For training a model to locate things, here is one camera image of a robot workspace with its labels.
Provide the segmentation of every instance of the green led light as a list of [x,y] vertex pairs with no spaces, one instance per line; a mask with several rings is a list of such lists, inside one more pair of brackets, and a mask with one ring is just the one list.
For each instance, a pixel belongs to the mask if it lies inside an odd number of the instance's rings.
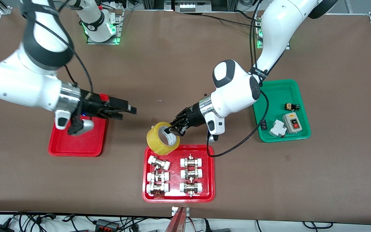
[[88,35],[87,28],[84,26],[84,24],[82,25],[82,28],[84,28],[85,34]]

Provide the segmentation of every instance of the white circuit breaker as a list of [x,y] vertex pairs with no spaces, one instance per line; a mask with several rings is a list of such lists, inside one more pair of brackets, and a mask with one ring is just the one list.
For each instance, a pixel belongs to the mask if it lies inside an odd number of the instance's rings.
[[289,134],[296,134],[302,131],[301,124],[299,122],[299,118],[295,112],[288,113],[283,115],[283,123],[287,128],[287,133]]
[[275,120],[273,127],[268,132],[273,137],[283,138],[286,135],[287,128],[284,127],[284,123],[280,120]]

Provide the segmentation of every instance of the yellow tape roll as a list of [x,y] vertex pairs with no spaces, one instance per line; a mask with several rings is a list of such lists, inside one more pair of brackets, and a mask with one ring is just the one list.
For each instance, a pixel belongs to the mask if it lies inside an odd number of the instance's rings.
[[[153,126],[147,133],[147,144],[157,155],[165,156],[174,151],[180,145],[180,137],[170,133],[167,134],[164,129],[171,126],[166,122],[159,122]],[[158,136],[158,133],[163,134],[168,141],[168,145],[164,144]]]

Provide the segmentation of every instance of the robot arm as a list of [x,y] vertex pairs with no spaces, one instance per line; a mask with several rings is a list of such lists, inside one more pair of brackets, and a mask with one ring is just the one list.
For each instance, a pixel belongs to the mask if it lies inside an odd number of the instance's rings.
[[116,34],[115,13],[100,10],[95,0],[71,0],[68,7],[75,10],[87,35],[94,42],[104,42]]
[[234,60],[220,62],[213,70],[215,91],[181,111],[165,132],[183,136],[187,128],[206,123],[211,135],[223,134],[224,118],[259,99],[259,84],[276,64],[295,30],[321,3],[326,7],[315,13],[323,15],[336,1],[274,0],[262,15],[263,49],[257,67],[246,72]]
[[[51,0],[22,0],[22,15],[34,19],[64,39],[73,49]],[[91,130],[91,120],[80,115],[103,119],[122,119],[120,112],[136,113],[127,101],[80,89],[57,79],[57,69],[72,59],[72,50],[40,25],[27,21],[23,41],[7,59],[0,62],[0,99],[55,112],[57,129],[78,135]]]

